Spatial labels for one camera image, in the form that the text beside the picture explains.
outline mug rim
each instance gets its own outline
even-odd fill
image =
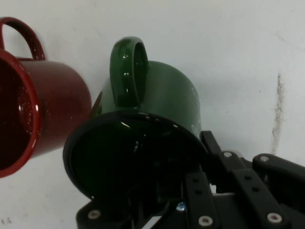
[[[33,129],[29,142],[26,148],[23,150],[21,156],[13,164],[6,167],[5,169],[0,169],[0,178],[2,178],[18,171],[33,155],[42,130],[42,113],[41,102],[37,95],[35,85],[22,63],[15,56],[3,49],[0,49],[0,59],[4,61],[20,77],[22,83],[27,89],[33,111]]]
[[[105,114],[101,114],[98,116],[95,116],[85,123],[82,123],[80,126],[78,126],[74,132],[70,134],[68,137],[64,148],[63,148],[63,163],[65,167],[65,171],[71,180],[71,182],[75,185],[75,187],[83,193],[85,196],[87,196],[90,199],[93,199],[94,196],[90,194],[88,190],[86,190],[85,186],[81,183],[81,181],[77,178],[73,166],[72,166],[72,151],[74,149],[74,146],[78,142],[78,140],[83,137],[86,133],[90,132],[91,130],[95,129],[96,127],[99,127],[104,124],[108,124],[110,122],[116,122],[119,120],[119,118],[130,118],[130,119],[136,119],[136,120],[145,120],[148,122],[156,122],[156,120],[166,126],[170,126],[171,128],[177,128],[182,134],[185,134],[186,138],[193,141],[195,144],[198,145],[198,148],[201,148],[202,150],[206,151],[205,146],[202,144],[200,139],[195,136],[192,132],[187,130],[185,127],[181,126],[180,124],[161,117],[156,114],[151,114],[147,112],[141,112],[141,111],[135,111],[135,110],[120,110],[115,112],[109,112]],[[204,163],[204,154],[197,155],[199,162],[202,164]]]

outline bolt head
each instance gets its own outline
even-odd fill
[[[101,212],[99,210],[91,210],[88,213],[89,219],[98,219],[101,216]]]
[[[264,162],[267,162],[270,160],[270,158],[268,158],[267,156],[261,156],[259,159]]]
[[[184,202],[180,202],[176,207],[177,211],[185,211],[185,209],[186,209],[186,204]]]
[[[225,157],[232,157],[233,154],[231,152],[224,152]]]
[[[200,216],[198,219],[198,224],[201,227],[208,227],[213,224],[213,220],[209,216]]]
[[[267,215],[267,219],[270,223],[280,223],[283,221],[283,218],[281,217],[281,215],[277,214],[277,213],[269,213]]]

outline wall stain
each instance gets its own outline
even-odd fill
[[[95,26],[92,26],[92,27],[96,31],[96,33],[99,35],[99,37],[102,37],[102,33],[99,31],[99,29],[96,28]]]
[[[294,48],[296,50],[299,50],[301,52],[305,52],[305,48],[291,44],[288,40],[286,40],[280,33],[280,31],[277,31],[276,33],[274,33],[274,35],[283,43],[285,43],[286,45],[290,46],[291,48]]]
[[[284,84],[283,77],[279,73],[277,76],[277,88],[276,88],[276,109],[274,118],[274,127],[272,129],[272,144],[271,144],[271,154],[275,155],[280,142],[280,136],[283,124],[283,111],[284,111]]]
[[[9,218],[9,217],[7,217],[6,218],[6,221],[4,221],[4,219],[1,219],[1,223],[3,224],[3,225],[8,225],[8,224],[11,224],[11,219]]]

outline mug handle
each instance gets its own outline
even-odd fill
[[[147,54],[140,38],[124,37],[116,42],[110,57],[110,81],[117,106],[141,104],[147,70]]]
[[[27,44],[30,47],[30,52],[32,53],[33,59],[29,58],[18,58],[19,60],[35,60],[35,61],[44,61],[45,56],[41,46],[41,43],[35,34],[35,32],[25,23],[22,21],[11,18],[11,17],[4,17],[0,18],[0,49],[4,49],[4,41],[3,41],[3,25],[8,25],[18,31]]]

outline green mug rim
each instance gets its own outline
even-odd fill
[[[181,132],[181,134],[185,136],[185,138],[188,138],[190,140],[190,144],[197,144],[198,148],[201,148],[201,150],[198,150],[199,152],[198,154],[196,154],[196,152],[191,152],[191,153],[194,154],[194,157],[198,159],[199,163],[204,164],[205,155],[203,152],[206,152],[205,146],[199,140],[199,138],[197,138],[192,132],[190,132],[189,130],[187,130],[178,123],[175,123],[167,118],[155,114],[143,113],[133,110],[121,110],[121,111],[102,114],[88,120],[87,122],[77,127],[76,130],[68,137],[63,149],[63,162],[68,177],[70,178],[71,182],[75,185],[75,187],[88,198],[92,199],[94,197],[89,193],[88,190],[86,190],[86,188],[81,183],[81,181],[78,180],[72,166],[71,152],[73,151],[73,148],[76,145],[77,141],[86,133],[90,132],[91,130],[103,124],[108,124],[109,122],[116,122],[122,117],[125,119],[135,119],[146,122],[158,122],[158,123],[162,123],[165,126],[178,129]]]

